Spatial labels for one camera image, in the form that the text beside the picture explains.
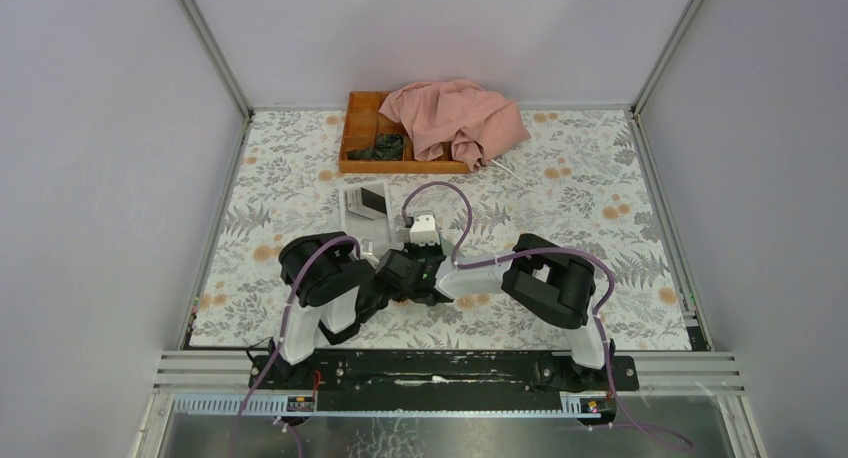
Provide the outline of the white plastic card box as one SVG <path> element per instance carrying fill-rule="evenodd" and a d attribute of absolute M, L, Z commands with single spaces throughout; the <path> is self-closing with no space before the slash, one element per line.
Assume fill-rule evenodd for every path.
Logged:
<path fill-rule="evenodd" d="M 342 230 L 360 243 L 370 242 L 375 254 L 387 251 L 395 241 L 388 182 L 348 184 L 337 192 Z"/>

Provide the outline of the green card holder wallet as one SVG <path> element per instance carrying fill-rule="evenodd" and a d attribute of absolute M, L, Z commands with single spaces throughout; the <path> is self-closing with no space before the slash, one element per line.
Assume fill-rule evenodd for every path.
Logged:
<path fill-rule="evenodd" d="M 456 255 L 456 256 L 459 255 L 459 253 L 456 251 L 456 249 L 457 249 L 456 244 L 453 241 L 451 241 L 450 239 L 441 238 L 440 244 L 441 244 L 443 254 L 446 255 L 447 257 L 451 257 L 453 255 Z"/>

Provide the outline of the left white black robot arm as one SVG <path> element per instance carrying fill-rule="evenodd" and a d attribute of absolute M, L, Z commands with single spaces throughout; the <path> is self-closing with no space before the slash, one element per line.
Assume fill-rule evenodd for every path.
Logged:
<path fill-rule="evenodd" d="M 321 340 L 341 344 L 392 301 L 406 299 L 361 256 L 359 242 L 344 232 L 297 238 L 279 253 L 281 278 L 290 295 L 276 341 L 272 376 L 288 389 L 309 379 L 308 358 Z"/>

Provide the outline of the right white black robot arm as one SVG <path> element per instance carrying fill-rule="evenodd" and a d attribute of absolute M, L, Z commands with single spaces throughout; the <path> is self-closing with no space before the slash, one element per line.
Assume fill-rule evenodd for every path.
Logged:
<path fill-rule="evenodd" d="M 440 246 L 406 244 L 385 259 L 383 272 L 401 296 L 434 306 L 466 295 L 505 294 L 563 331 L 579 385 L 597 390 L 612 378 L 612 345 L 597 314 L 616 279 L 594 255 L 525 233 L 499 254 L 461 258 Z"/>

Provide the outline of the dark green crumpled item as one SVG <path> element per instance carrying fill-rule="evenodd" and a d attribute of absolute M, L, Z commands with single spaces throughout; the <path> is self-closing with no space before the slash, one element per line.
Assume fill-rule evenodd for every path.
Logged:
<path fill-rule="evenodd" d="M 405 136 L 397 133 L 378 134 L 374 144 L 346 153 L 352 161 L 401 161 L 405 151 Z"/>

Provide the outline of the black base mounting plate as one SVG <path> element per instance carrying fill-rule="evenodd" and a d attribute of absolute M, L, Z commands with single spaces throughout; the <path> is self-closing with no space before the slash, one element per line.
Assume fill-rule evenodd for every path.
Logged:
<path fill-rule="evenodd" d="M 542 409 L 563 393 L 607 398 L 640 383 L 630 356 L 593 370 L 567 353 L 320 349 L 297 365 L 249 354 L 249 385 L 302 390 L 333 409 L 410 406 L 416 410 Z"/>

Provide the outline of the pink cloth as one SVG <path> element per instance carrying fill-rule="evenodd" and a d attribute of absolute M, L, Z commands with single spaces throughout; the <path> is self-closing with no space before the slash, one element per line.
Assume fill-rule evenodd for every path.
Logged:
<path fill-rule="evenodd" d="M 448 147 L 471 172 L 531 139 L 516 101 L 468 79 L 408 84 L 379 113 L 403 127 L 416 161 L 435 161 Z"/>

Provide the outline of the wooden compartment tray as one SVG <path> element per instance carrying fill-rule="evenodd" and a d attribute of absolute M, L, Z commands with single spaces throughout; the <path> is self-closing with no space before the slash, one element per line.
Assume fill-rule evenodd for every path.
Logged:
<path fill-rule="evenodd" d="M 404 127 L 382 114 L 379 109 L 388 91 L 352 91 L 349 94 L 346 117 L 338 153 L 338 169 L 355 174 L 466 174 L 469 168 L 453 160 L 449 143 L 443 143 L 443 154 L 436 160 L 414 159 L 413 146 Z M 398 134 L 404 138 L 400 160 L 352 160 L 348 153 L 373 148 L 379 135 Z"/>

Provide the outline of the floral patterned table mat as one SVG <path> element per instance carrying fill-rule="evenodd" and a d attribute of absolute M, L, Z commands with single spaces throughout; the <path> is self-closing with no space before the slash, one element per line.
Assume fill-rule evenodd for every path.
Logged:
<path fill-rule="evenodd" d="M 600 318 L 621 350 L 687 350 L 678 286 L 621 110 L 526 110 L 530 139 L 473 174 L 389 175 L 391 206 L 430 210 L 465 256 L 534 233 L 600 258 L 615 290 Z M 337 164 L 345 116 L 260 111 L 234 180 L 189 345 L 246 347 L 280 326 L 288 287 L 278 255 L 296 237 L 341 227 L 338 191 L 367 181 Z M 393 302 L 354 348 L 563 350 L 562 332 L 503 294 L 433 307 Z"/>

